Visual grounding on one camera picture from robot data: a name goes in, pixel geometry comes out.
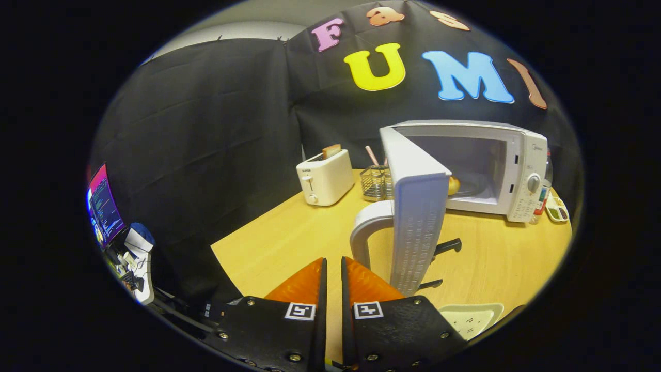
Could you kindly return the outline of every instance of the utensil holder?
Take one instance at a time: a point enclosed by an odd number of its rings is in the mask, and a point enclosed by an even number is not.
[[[363,199],[382,201],[393,199],[393,178],[389,167],[371,165],[360,172]]]

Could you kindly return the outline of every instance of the white toaster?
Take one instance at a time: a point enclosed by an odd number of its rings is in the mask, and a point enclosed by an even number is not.
[[[318,154],[296,166],[303,197],[310,205],[328,206],[337,203],[354,185],[349,151],[323,158]]]

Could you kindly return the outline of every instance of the foam letter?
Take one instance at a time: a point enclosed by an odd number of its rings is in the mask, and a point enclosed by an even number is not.
[[[374,50],[383,53],[385,61],[388,63],[390,72],[386,76],[376,77],[372,74],[369,67],[367,50],[361,50],[351,53],[344,57],[344,63],[349,65],[351,75],[354,77],[354,83],[366,91],[380,91],[396,86],[404,80],[407,72],[404,63],[397,51],[399,44],[392,42],[377,46]]]
[[[516,71],[519,71],[519,75],[521,75],[521,78],[524,80],[525,86],[528,88],[528,92],[530,93],[528,96],[530,102],[532,102],[533,105],[539,107],[540,109],[546,110],[548,107],[546,101],[544,101],[544,98],[541,97],[539,89],[535,85],[532,76],[530,76],[528,69],[525,68],[524,65],[510,58],[507,59],[507,62],[510,62],[512,66],[516,68]]]
[[[429,14],[433,15],[434,17],[438,18],[438,21],[441,23],[444,23],[447,26],[457,28],[459,30],[464,30],[464,31],[470,31],[471,29],[468,28],[465,24],[457,21],[457,19],[451,15],[447,15],[445,13],[440,13],[440,12],[435,12],[435,11],[429,11]]]
[[[372,26],[381,26],[390,22],[399,22],[404,19],[403,14],[399,14],[390,7],[378,7],[370,10],[367,13],[369,23]]]
[[[441,91],[438,97],[446,101],[463,99],[463,92],[457,89],[455,80],[476,99],[480,95],[480,83],[484,83],[484,96],[489,101],[501,103],[514,103],[514,97],[507,91],[498,72],[493,66],[492,59],[484,53],[468,53],[468,67],[464,67],[448,53],[432,50],[422,53],[422,57],[434,65]]]
[[[342,34],[342,31],[338,27],[338,25],[342,23],[344,23],[342,19],[335,18],[311,31],[319,41],[320,52],[323,52],[331,46],[336,46],[340,43],[339,40],[333,39],[332,37],[340,36]]]

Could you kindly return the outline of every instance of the letter m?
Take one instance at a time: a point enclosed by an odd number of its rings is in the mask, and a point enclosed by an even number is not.
[[[466,90],[474,99],[480,95],[480,85],[484,83],[484,96],[489,101],[501,103],[514,103],[514,96],[507,91],[498,72],[493,66],[492,59],[484,53],[468,53],[468,67],[452,58],[448,53],[431,50],[422,54],[425,60],[434,65],[441,90],[438,97],[446,101],[463,99],[464,93],[457,89],[456,83]]]

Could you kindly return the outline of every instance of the bread slice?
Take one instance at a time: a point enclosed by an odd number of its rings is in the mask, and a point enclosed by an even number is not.
[[[449,186],[449,189],[448,189],[448,192],[447,192],[448,196],[456,194],[457,191],[459,191],[459,186],[460,185],[461,184],[459,182],[459,179],[456,178],[455,176],[451,175],[450,176],[450,186]]]
[[[324,160],[326,160],[326,159],[330,158],[331,156],[337,154],[338,152],[340,152],[341,149],[342,149],[342,146],[340,146],[339,144],[335,144],[335,145],[329,146],[327,148],[324,148],[324,150],[322,151],[324,153]]]

